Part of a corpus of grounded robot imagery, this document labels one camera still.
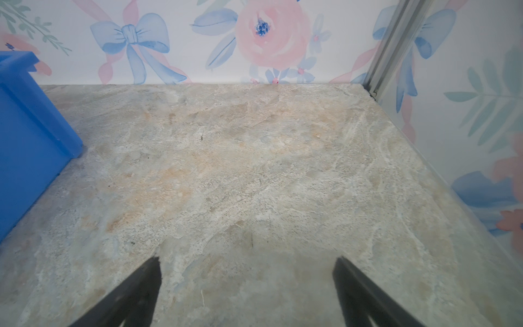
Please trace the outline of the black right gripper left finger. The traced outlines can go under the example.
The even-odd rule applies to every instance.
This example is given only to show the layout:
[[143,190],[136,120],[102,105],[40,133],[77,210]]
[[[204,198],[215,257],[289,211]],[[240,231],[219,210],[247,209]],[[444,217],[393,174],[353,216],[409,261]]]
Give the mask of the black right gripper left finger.
[[149,258],[72,326],[150,326],[161,285],[159,258]]

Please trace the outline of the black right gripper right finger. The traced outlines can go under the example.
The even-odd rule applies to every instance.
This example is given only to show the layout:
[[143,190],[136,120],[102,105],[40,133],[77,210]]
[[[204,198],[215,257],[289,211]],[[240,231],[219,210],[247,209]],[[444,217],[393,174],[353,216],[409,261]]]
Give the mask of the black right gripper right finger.
[[332,271],[346,326],[422,326],[356,265],[341,256]]

